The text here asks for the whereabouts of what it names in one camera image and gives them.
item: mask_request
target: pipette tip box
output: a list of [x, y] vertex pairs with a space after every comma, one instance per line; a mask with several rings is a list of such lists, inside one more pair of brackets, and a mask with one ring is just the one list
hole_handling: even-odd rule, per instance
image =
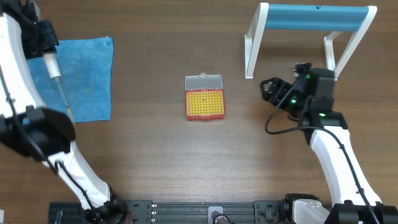
[[187, 120], [224, 119], [225, 98], [221, 75], [185, 77], [185, 112]]

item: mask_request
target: wooden tabletop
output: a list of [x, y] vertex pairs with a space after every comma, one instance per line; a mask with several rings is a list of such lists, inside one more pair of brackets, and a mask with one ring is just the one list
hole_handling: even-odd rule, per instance
[[[123, 199], [253, 202], [297, 192], [330, 200], [320, 163], [303, 133], [265, 133], [274, 107], [259, 90], [260, 81], [270, 77], [292, 82], [295, 63], [325, 67], [327, 32], [265, 30], [254, 79], [245, 80], [244, 35], [258, 0], [37, 2], [59, 39], [113, 38], [111, 119], [79, 123], [76, 133], [87, 162]], [[386, 205], [398, 205], [398, 4], [300, 4], [378, 7], [336, 83], [335, 110], [344, 114], [374, 191]], [[335, 40], [337, 57], [348, 39], [345, 34]], [[223, 121], [187, 122], [184, 77], [201, 72], [222, 75]], [[271, 129], [292, 126], [280, 111]], [[45, 223], [53, 201], [77, 199], [42, 164], [1, 146], [0, 209], [6, 221]]]

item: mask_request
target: open lid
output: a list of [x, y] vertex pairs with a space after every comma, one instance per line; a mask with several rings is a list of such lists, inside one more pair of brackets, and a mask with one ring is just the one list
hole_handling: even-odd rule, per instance
[[185, 90], [221, 90], [223, 81], [221, 75], [188, 75], [185, 77]]

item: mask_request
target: brown wood surface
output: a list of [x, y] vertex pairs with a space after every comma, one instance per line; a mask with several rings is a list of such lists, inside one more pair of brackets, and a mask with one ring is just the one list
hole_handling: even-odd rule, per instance
[[[278, 2], [377, 5], [374, 22], [336, 84], [335, 110], [348, 122], [371, 186], [385, 204], [398, 205], [398, 2]], [[327, 32], [266, 30], [254, 79], [245, 80], [244, 35], [258, 0], [38, 4], [59, 39], [114, 40], [111, 120], [79, 123], [76, 133], [85, 159], [122, 198], [252, 202], [300, 192], [330, 200], [319, 161], [303, 134], [264, 132], [274, 107], [261, 99], [258, 88], [261, 80], [274, 76], [293, 81], [297, 62], [324, 67]], [[335, 41], [337, 57], [348, 37]], [[201, 72], [222, 74], [223, 121], [186, 121], [184, 76]], [[280, 112], [271, 128], [294, 125]], [[76, 202], [42, 164], [0, 148], [0, 209], [7, 222], [45, 223], [49, 202]]]

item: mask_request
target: black cable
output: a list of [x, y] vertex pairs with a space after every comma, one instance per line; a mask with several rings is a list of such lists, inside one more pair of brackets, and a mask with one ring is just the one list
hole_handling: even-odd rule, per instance
[[14, 106], [14, 101], [11, 98], [11, 94], [8, 91], [8, 87], [6, 84], [6, 80], [4, 78], [4, 74], [2, 73], [2, 69], [0, 67], [0, 79], [2, 83], [2, 88], [4, 90], [4, 93], [6, 94], [6, 100], [10, 105], [11, 111], [12, 111], [12, 117], [14, 118], [14, 124], [17, 127], [18, 131], [20, 132], [21, 136], [33, 147], [34, 151], [39, 155], [39, 157], [47, 162], [49, 165], [50, 169], [54, 172], [54, 174], [57, 174], [57, 169], [52, 165], [52, 163], [49, 161], [48, 157], [43, 153], [41, 148], [36, 144], [35, 141], [28, 135], [28, 133], [25, 131], [24, 127], [22, 127], [21, 121], [18, 119], [18, 115]]
[[92, 210], [95, 209], [95, 207], [93, 206], [93, 204], [91, 203], [91, 201], [88, 198], [87, 192], [83, 189], [83, 187], [81, 187], [78, 182], [75, 181], [75, 179], [72, 177], [72, 175], [70, 175], [70, 173], [67, 171], [67, 168], [65, 167], [65, 165], [63, 165], [63, 162], [59, 162], [56, 161], [55, 165], [59, 165], [62, 170], [64, 171], [64, 173], [68, 176], [68, 178], [73, 182], [73, 184], [76, 185], [77, 188], [79, 188], [79, 190], [81, 191], [81, 193], [83, 194], [83, 196], [86, 198], [88, 205], [90, 206], [90, 208]]
[[376, 224], [380, 224], [380, 221], [377, 219], [376, 214], [375, 214], [374, 211], [372, 210], [372, 207], [371, 207], [371, 205], [370, 205], [368, 199], [367, 199], [366, 196], [365, 196], [364, 189], [361, 187], [361, 184], [359, 183], [358, 177], [356, 176], [356, 173], [355, 173], [353, 164], [351, 163], [351, 160], [349, 159], [349, 156], [348, 156], [348, 154], [347, 154], [346, 148], [344, 147], [344, 145], [341, 143], [341, 141], [337, 138], [337, 136], [336, 136], [335, 134], [333, 134], [331, 131], [329, 131], [329, 130], [327, 130], [327, 129], [325, 129], [325, 128], [319, 128], [319, 127], [313, 127], [313, 126], [308, 126], [308, 127], [295, 127], [295, 128], [289, 128], [289, 129], [285, 129], [285, 130], [281, 130], [281, 131], [269, 131], [269, 130], [268, 130], [269, 122], [270, 122], [271, 119], [275, 116], [276, 112], [278, 111], [278, 109], [280, 108], [280, 106], [281, 106], [281, 104], [284, 102], [284, 100], [288, 97], [288, 95], [289, 95], [289, 94], [293, 91], [293, 89], [302, 81], [302, 77], [303, 77], [303, 75], [301, 75], [301, 76], [298, 78], [298, 80], [293, 84], [293, 86], [292, 86], [292, 87], [290, 88], [290, 90], [285, 94], [285, 96], [279, 101], [278, 105], [275, 107], [275, 109], [273, 110], [273, 112], [272, 112], [271, 115], [269, 116], [269, 118], [268, 118], [268, 120], [267, 120], [267, 123], [266, 123], [266, 132], [267, 132], [268, 134], [284, 134], [284, 133], [288, 133], [288, 132], [291, 132], [291, 131], [309, 130], [309, 129], [312, 129], [312, 130], [324, 131], [324, 132], [330, 134], [330, 135], [336, 140], [336, 142], [338, 143], [340, 149], [343, 151], [343, 154], [344, 154], [344, 156], [345, 156], [345, 158], [346, 158], [346, 160], [347, 160], [349, 169], [351, 170], [351, 173], [352, 173], [352, 175], [353, 175], [354, 182], [355, 182], [355, 184], [356, 184], [356, 186], [357, 186], [357, 188], [358, 188], [358, 193], [361, 195], [363, 201], [365, 202], [365, 205], [367, 206], [367, 208], [368, 208], [368, 210], [369, 210], [369, 212], [370, 212], [370, 214], [371, 214], [371, 216], [372, 216], [373, 221], [374, 221]]
[[287, 119], [293, 121], [293, 122], [298, 122], [299, 119], [292, 117], [292, 115], [290, 113], [287, 114]]

